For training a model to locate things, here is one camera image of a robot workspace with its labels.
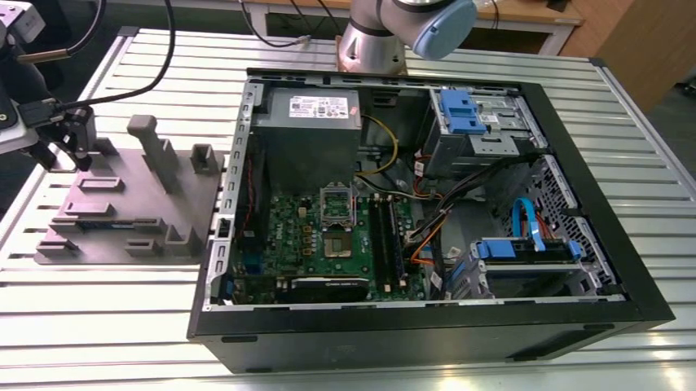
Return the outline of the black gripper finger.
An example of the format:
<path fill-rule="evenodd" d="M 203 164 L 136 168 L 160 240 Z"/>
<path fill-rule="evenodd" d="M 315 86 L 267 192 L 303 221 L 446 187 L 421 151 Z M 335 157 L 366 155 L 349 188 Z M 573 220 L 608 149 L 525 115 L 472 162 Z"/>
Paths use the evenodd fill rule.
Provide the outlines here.
<path fill-rule="evenodd" d="M 47 172 L 52 172 L 56 167 L 56 154 L 50 148 L 50 144 L 44 140 L 39 140 L 28 148 L 28 155 Z"/>
<path fill-rule="evenodd" d="M 76 169 L 88 171 L 92 163 L 90 151 L 94 144 L 94 109 L 83 107 L 68 110 L 56 125 L 62 125 L 68 132 L 68 148 L 62 151 L 75 163 Z"/>

